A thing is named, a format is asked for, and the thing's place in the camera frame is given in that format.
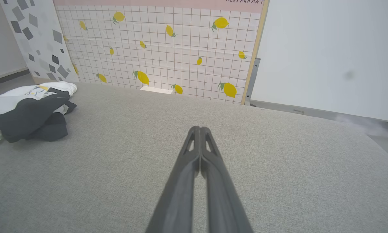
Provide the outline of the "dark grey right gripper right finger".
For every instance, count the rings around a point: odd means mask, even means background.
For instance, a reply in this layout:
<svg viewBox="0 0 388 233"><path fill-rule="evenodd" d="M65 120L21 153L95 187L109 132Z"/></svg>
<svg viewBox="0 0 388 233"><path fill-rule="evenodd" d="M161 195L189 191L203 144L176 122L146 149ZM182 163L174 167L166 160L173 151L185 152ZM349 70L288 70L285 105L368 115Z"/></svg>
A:
<svg viewBox="0 0 388 233"><path fill-rule="evenodd" d="M208 232L252 233L252 226L209 128L200 128L200 172L206 180Z"/></svg>

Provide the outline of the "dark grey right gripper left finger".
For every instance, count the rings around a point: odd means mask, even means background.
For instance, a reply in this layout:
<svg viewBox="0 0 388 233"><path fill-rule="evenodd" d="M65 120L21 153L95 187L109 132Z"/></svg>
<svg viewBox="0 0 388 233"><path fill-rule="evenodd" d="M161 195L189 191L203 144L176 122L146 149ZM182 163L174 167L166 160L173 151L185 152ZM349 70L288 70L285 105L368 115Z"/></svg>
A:
<svg viewBox="0 0 388 233"><path fill-rule="evenodd" d="M191 233L194 180L200 169L200 127L193 126L175 161L147 233Z"/></svg>

